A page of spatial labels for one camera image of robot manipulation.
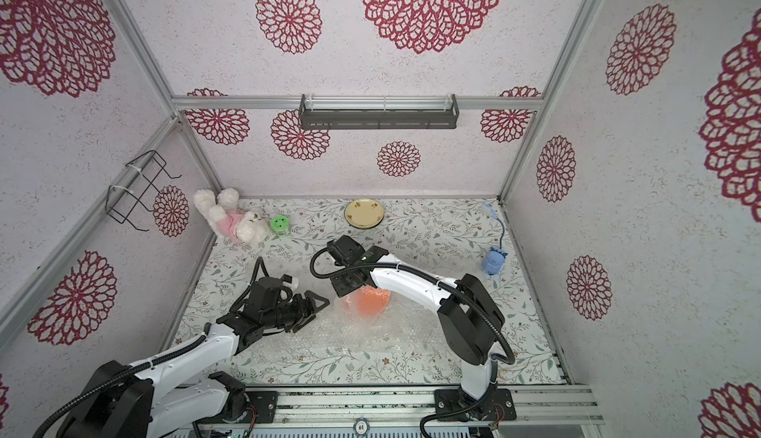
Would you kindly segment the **clear bubble wrap sheet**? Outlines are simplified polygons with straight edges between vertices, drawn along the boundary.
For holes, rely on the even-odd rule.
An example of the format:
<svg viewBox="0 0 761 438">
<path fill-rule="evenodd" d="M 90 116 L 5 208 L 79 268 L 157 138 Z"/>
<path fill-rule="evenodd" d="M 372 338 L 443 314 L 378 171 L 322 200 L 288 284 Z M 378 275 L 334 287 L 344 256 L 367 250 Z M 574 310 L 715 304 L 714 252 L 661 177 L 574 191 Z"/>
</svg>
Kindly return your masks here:
<svg viewBox="0 0 761 438">
<path fill-rule="evenodd" d="M 275 275 L 293 275 L 300 291 L 330 300 L 313 323 L 297 333 L 264 338 L 232 360 L 255 384 L 453 384 L 461 361 L 449 349 L 437 317 L 394 293 L 394 325 L 352 334 L 332 317 L 337 301 L 326 279 L 315 279 L 307 255 L 271 260 Z"/>
</svg>

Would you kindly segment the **yellow plate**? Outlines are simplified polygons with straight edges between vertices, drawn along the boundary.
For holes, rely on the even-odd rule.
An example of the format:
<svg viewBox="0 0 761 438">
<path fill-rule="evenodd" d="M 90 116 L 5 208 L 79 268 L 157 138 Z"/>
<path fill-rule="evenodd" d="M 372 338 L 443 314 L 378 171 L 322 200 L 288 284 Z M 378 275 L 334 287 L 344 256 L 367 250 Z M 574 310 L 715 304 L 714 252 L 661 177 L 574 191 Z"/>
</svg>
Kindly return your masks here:
<svg viewBox="0 0 761 438">
<path fill-rule="evenodd" d="M 350 201 L 344 209 L 345 220 L 358 229 L 372 229 L 382 223 L 386 216 L 384 206 L 373 199 L 355 199 Z"/>
</svg>

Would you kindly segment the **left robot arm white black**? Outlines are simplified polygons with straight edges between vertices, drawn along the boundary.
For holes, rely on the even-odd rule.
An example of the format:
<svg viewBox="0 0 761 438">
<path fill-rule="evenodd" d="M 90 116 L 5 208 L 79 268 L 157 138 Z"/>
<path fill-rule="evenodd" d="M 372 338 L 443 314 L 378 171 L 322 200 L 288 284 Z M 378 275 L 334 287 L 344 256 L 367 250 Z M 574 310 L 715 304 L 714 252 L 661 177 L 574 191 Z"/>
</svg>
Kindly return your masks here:
<svg viewBox="0 0 761 438">
<path fill-rule="evenodd" d="M 290 275 L 269 277 L 257 259 L 245 291 L 229 311 L 205 324 L 195 338 L 151 358 L 96 370 L 83 392 L 35 431 L 43 437 L 55 423 L 59 437 L 162 437 L 186 424 L 215 417 L 255 420 L 245 385 L 224 372 L 191 379 L 261 339 L 295 333 L 313 321 L 329 300 L 312 291 L 294 293 Z"/>
</svg>

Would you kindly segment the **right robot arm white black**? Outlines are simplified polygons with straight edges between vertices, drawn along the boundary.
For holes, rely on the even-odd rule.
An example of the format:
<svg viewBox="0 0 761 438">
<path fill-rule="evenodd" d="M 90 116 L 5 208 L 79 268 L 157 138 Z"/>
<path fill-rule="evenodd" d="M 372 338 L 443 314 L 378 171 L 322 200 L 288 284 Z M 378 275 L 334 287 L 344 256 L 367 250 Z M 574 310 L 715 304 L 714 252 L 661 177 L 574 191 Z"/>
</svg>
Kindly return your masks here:
<svg viewBox="0 0 761 438">
<path fill-rule="evenodd" d="M 462 361 L 459 398 L 454 405 L 419 422 L 481 420 L 497 393 L 499 362 L 513 365 L 515 354 L 503 334 L 505 317 L 474 275 L 441 277 L 414 267 L 388 250 L 365 249 L 349 236 L 328 242 L 310 259 L 309 271 L 328 279 L 336 295 L 345 297 L 362 287 L 397 293 L 435 313 L 450 350 Z"/>
</svg>

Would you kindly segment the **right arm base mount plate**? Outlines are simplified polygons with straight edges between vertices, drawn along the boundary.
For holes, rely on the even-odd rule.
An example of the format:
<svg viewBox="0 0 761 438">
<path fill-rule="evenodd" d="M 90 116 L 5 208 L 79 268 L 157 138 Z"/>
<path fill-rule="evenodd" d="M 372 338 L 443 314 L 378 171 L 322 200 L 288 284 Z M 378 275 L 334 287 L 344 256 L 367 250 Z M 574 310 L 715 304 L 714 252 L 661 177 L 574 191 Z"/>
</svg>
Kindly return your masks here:
<svg viewBox="0 0 761 438">
<path fill-rule="evenodd" d="M 440 388 L 434 392 L 435 415 L 439 421 L 515 421 L 517 418 L 511 392 L 496 388 L 486 398 L 471 398 L 457 388 Z"/>
</svg>

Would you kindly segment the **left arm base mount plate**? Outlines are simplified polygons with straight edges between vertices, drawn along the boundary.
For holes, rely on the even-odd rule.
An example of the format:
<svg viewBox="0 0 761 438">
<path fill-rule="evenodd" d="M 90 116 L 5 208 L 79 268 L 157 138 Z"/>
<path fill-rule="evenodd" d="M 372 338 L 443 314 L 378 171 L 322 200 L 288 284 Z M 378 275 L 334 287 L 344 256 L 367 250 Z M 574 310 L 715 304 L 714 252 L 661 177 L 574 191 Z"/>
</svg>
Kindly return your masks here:
<svg viewBox="0 0 761 438">
<path fill-rule="evenodd" d="M 279 393 L 274 390 L 247 390 L 244 394 L 243 414 L 238 423 L 251 425 L 272 424 L 275 421 Z"/>
</svg>

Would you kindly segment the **orange plate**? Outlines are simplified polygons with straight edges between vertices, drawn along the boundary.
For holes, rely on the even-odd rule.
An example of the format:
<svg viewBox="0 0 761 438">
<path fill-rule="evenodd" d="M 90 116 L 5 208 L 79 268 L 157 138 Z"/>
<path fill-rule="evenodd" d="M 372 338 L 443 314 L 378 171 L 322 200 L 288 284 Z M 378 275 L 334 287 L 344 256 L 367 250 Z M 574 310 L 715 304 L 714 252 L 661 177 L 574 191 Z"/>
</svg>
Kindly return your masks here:
<svg viewBox="0 0 761 438">
<path fill-rule="evenodd" d="M 338 299 L 332 317 L 340 327 L 352 334 L 391 327 L 394 325 L 394 293 L 363 285 Z"/>
</svg>

